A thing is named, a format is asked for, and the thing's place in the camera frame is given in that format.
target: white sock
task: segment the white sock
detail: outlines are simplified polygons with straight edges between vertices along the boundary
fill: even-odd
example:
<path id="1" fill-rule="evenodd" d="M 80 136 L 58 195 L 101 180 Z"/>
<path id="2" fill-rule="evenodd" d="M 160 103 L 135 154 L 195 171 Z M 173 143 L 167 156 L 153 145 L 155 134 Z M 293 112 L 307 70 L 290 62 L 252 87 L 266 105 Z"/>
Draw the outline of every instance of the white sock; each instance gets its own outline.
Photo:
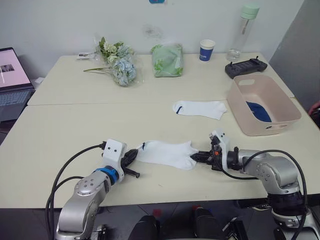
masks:
<path id="1" fill-rule="evenodd" d="M 179 115 L 204 116 L 217 120 L 227 111 L 221 101 L 177 101 L 172 108 Z"/>
<path id="2" fill-rule="evenodd" d="M 140 145 L 136 160 L 162 164 L 183 170 L 191 170 L 196 166 L 190 156 L 198 153 L 197 149 L 191 147 L 191 141 L 182 144 L 169 144 L 162 141 L 146 141 Z"/>

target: cable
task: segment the cable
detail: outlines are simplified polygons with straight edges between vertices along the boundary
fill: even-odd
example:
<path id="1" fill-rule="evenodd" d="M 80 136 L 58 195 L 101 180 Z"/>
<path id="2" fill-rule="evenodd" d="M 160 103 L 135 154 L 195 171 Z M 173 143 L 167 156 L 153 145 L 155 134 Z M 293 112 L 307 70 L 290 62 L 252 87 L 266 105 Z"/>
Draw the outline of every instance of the cable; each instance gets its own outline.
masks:
<path id="1" fill-rule="evenodd" d="M 217 167 L 220 169 L 220 171 L 222 171 L 225 175 L 227 175 L 228 177 L 232 178 L 232 179 L 237 179 L 237 180 L 257 180 L 258 178 L 256 177 L 240 177 L 240 176 L 233 176 L 229 173 L 227 173 L 224 168 L 218 163 L 216 157 L 213 157 L 214 163 L 217 165 Z"/>
<path id="2" fill-rule="evenodd" d="M 50 200 L 51 200 L 51 197 L 53 194 L 55 194 L 55 192 L 64 184 L 66 183 L 67 181 L 69 180 L 73 180 L 73 179 L 83 179 L 84 177 L 83 176 L 71 176 L 71 177 L 68 177 L 66 178 L 65 180 L 63 180 L 62 182 L 60 182 L 53 193 L 50 194 L 48 200 L 46 201 L 46 205 L 45 205 L 45 226 L 46 226 L 46 229 L 47 229 L 47 233 L 48 233 L 48 238 L 50 238 L 50 234 L 51 234 L 51 226 L 50 226 L 50 219 L 49 219 L 49 206 L 50 206 Z"/>
<path id="3" fill-rule="evenodd" d="M 297 162 L 297 160 L 295 160 L 295 158 L 293 156 L 291 156 L 289 153 L 287 153 L 286 151 L 282 151 L 282 150 L 275 150 L 275 149 L 270 149 L 270 150 L 263 150 L 263 151 L 259 151 L 255 154 L 253 154 L 251 157 L 248 158 L 248 160 L 243 164 L 243 171 L 245 170 L 245 167 L 251 162 L 251 160 L 253 158 L 255 158 L 256 156 L 260 155 L 260 154 L 265 154 L 265 153 L 281 153 L 286 155 L 287 157 L 289 157 L 291 159 L 291 161 L 295 164 L 295 166 L 297 167 L 300 176 L 301 176 L 301 181 L 302 181 L 302 189 L 303 189 L 303 204 L 304 204 L 304 214 L 302 215 L 301 218 L 301 222 L 299 224 L 299 227 L 297 228 L 297 230 L 295 231 L 294 235 L 292 236 L 291 240 L 296 240 L 298 235 L 300 234 L 300 232 L 302 231 L 304 225 L 305 225 L 305 221 L 306 221 L 306 217 L 307 217 L 307 208 L 308 208 L 308 195 L 307 195 L 307 184 L 306 184 L 306 179 L 305 179 L 305 175 L 299 165 L 299 163 Z"/>
<path id="4" fill-rule="evenodd" d="M 75 155 L 73 155 L 63 166 L 62 168 L 60 169 L 60 171 L 58 172 L 58 174 L 56 175 L 55 177 L 55 180 L 53 182 L 53 186 L 52 186 L 52 189 L 51 189 L 51 199 L 50 199 L 50 218 L 49 218 L 49 221 L 50 221 L 50 238 L 49 240 L 55 240 L 55 216 L 54 216 L 54 204 L 55 204 L 55 189 L 57 187 L 57 184 L 58 184 L 58 181 L 59 181 L 59 178 L 61 177 L 63 171 L 66 169 L 66 167 L 75 159 L 77 158 L 78 156 L 80 156 L 81 154 L 91 150 L 91 149 L 96 149 L 96 148 L 101 148 L 101 149 L 105 149 L 106 147 L 106 142 L 104 141 L 103 143 L 99 144 L 99 145 L 94 145 L 94 146 L 90 146 L 90 147 L 87 147 L 86 149 L 83 149 L 82 151 L 76 153 Z"/>

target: laptop keyboard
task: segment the laptop keyboard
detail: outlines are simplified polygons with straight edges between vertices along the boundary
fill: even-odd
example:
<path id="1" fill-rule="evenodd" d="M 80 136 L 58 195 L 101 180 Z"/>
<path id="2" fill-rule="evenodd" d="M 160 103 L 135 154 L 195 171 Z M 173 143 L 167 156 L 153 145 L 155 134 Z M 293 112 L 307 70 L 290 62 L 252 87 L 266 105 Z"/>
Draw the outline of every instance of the laptop keyboard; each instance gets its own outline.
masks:
<path id="1" fill-rule="evenodd" d="M 29 91 L 16 91 L 0 94 L 0 107 L 22 104 L 28 96 L 28 93 Z"/>

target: paper cup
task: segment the paper cup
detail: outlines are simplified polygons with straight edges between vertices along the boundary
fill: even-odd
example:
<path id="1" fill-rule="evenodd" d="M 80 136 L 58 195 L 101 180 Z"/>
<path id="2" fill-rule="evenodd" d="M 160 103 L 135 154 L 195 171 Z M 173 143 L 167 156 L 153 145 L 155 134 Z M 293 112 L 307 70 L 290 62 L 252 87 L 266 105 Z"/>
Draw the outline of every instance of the paper cup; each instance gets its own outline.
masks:
<path id="1" fill-rule="evenodd" d="M 204 39 L 200 42 L 200 60 L 207 62 L 211 58 L 212 51 L 216 45 L 215 41 Z"/>

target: table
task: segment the table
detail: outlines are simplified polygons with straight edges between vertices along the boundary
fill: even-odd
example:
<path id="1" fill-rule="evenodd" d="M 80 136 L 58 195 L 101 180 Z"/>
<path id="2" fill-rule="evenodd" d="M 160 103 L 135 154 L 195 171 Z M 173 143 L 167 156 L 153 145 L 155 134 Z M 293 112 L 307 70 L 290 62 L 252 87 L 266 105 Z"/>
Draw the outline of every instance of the table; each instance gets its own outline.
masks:
<path id="1" fill-rule="evenodd" d="M 243 53 L 241 61 L 259 56 L 260 53 Z M 225 53 L 214 53 L 210 62 L 199 60 L 198 54 L 185 54 L 184 71 L 181 77 L 155 78 L 151 55 L 138 55 L 137 66 L 143 84 L 132 87 L 119 87 L 112 77 L 103 73 L 83 72 L 101 67 L 93 60 L 76 60 L 76 56 L 62 56 L 49 72 L 28 105 L 56 104 L 100 104 L 100 103 L 161 103 L 226 100 L 232 79 L 225 73 L 229 63 Z M 269 65 L 263 72 L 275 80 L 290 97 L 293 93 Z"/>
<path id="2" fill-rule="evenodd" d="M 0 146 L 0 208 L 44 208 L 53 180 L 61 166 L 75 153 L 113 138 L 135 148 L 147 140 L 182 143 L 207 151 L 209 133 L 223 128 L 230 147 L 289 152 L 300 163 L 309 194 L 320 189 L 320 132 L 294 99 L 302 118 L 286 132 L 270 136 L 246 136 L 241 132 L 226 101 L 228 112 L 221 120 L 182 116 L 172 111 L 172 102 L 102 103 L 28 106 Z M 102 150 L 77 158 L 61 179 L 87 176 L 102 164 Z M 101 206 L 183 201 L 264 198 L 258 180 L 235 180 L 210 166 L 198 163 L 193 170 L 134 162 L 139 179 L 126 176 L 114 186 Z M 63 185 L 56 194 L 61 208 L 73 193 L 77 180 Z"/>

